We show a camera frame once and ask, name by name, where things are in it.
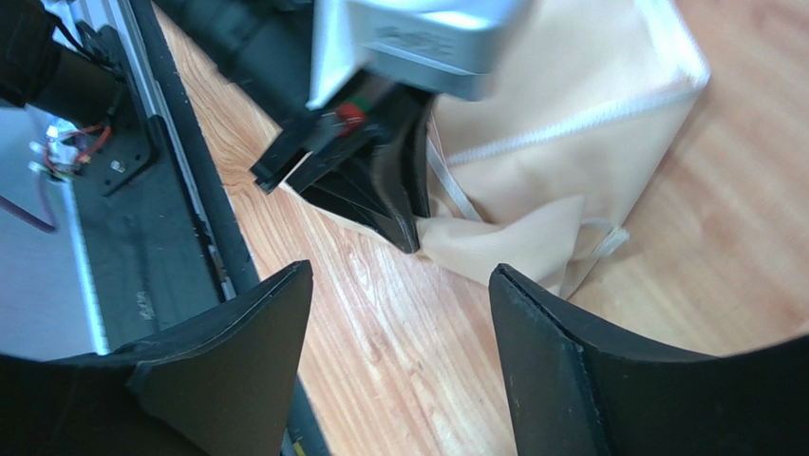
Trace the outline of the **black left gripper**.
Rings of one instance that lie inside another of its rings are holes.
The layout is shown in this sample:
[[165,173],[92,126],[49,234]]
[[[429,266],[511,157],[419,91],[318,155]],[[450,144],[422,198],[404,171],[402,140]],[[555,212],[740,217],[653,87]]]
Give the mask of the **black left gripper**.
[[254,183],[271,193],[305,159],[376,123],[375,141],[391,148],[401,181],[351,158],[302,190],[310,204],[355,222],[400,251],[420,249],[415,216],[430,217],[427,191],[427,121],[437,94],[361,70],[321,108],[294,117],[251,167]]

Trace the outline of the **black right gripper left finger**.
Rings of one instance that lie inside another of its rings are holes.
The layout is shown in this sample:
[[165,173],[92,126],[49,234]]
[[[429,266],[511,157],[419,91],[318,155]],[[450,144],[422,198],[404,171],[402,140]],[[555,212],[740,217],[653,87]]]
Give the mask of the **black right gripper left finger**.
[[5,455],[276,455],[313,289],[296,261],[108,354],[1,359]]

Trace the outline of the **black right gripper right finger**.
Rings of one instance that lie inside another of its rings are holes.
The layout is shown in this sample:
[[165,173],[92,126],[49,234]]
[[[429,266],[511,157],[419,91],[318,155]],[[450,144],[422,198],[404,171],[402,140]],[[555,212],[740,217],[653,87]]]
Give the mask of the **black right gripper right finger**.
[[808,340],[715,357],[612,324],[501,264],[490,307],[520,455],[804,455]]

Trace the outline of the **beige cloth napkin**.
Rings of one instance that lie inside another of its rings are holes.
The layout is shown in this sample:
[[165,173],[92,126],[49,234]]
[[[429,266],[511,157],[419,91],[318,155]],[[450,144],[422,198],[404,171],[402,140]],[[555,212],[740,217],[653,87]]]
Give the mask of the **beige cloth napkin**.
[[[710,71],[671,1],[533,2],[486,98],[436,93],[426,124],[430,217],[415,216],[414,254],[479,283],[507,263],[567,297],[628,240],[625,220]],[[369,130],[305,159],[284,188],[305,200],[303,189],[351,158],[402,185],[376,130],[371,119]]]

